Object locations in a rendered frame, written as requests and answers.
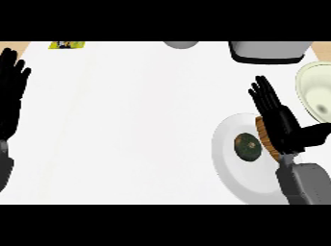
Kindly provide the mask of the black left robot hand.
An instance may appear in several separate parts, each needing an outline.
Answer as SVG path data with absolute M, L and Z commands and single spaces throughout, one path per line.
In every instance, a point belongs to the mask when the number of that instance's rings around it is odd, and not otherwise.
M 31 68 L 18 60 L 18 51 L 6 48 L 0 55 L 0 139 L 8 140 L 18 130 L 21 99 Z

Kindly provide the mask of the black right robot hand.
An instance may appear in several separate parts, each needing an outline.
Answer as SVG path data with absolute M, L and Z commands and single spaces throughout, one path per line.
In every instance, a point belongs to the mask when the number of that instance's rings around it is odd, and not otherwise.
M 331 135 L 331 123 L 302 127 L 292 109 L 281 104 L 272 84 L 265 76 L 256 77 L 249 90 L 262 114 L 271 142 L 281 154 L 297 154 L 308 147 L 326 143 Z

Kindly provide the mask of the dark green squash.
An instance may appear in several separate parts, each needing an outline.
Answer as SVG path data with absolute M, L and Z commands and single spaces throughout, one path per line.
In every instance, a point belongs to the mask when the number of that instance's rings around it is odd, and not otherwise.
M 243 133 L 237 136 L 235 151 L 244 161 L 258 161 L 263 149 L 259 138 L 253 134 Z

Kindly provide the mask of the pale cream bowl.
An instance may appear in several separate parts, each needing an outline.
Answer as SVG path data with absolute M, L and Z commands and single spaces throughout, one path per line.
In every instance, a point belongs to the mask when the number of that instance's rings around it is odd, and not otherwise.
M 296 91 L 314 119 L 331 123 L 331 61 L 303 66 L 296 76 Z

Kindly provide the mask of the white plate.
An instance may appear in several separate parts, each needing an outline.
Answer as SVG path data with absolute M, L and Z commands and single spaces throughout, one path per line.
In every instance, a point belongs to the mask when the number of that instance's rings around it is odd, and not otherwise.
M 238 113 L 221 123 L 212 139 L 213 165 L 222 183 L 247 204 L 287 205 L 277 179 L 278 162 L 263 147 L 256 117 L 253 113 Z M 258 161 L 244 161 L 237 154 L 235 138 L 243 133 L 259 138 L 263 151 Z

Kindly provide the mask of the yellow green printed packet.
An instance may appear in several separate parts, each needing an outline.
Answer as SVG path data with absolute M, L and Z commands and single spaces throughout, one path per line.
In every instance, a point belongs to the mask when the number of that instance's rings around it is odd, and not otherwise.
M 49 49 L 80 49 L 85 46 L 85 41 L 54 41 Z

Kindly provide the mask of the grey appliance with black base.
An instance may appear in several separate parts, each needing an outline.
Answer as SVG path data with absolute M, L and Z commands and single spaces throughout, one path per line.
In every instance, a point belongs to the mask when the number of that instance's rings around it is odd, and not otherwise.
M 311 41 L 231 41 L 230 48 L 237 62 L 293 64 L 305 58 L 312 44 Z

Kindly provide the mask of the grey round object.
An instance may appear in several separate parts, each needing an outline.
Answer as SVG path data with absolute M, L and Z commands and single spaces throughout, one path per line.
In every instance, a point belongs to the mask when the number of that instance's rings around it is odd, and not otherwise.
M 175 49 L 190 49 L 198 43 L 198 41 L 166 41 L 166 45 Z

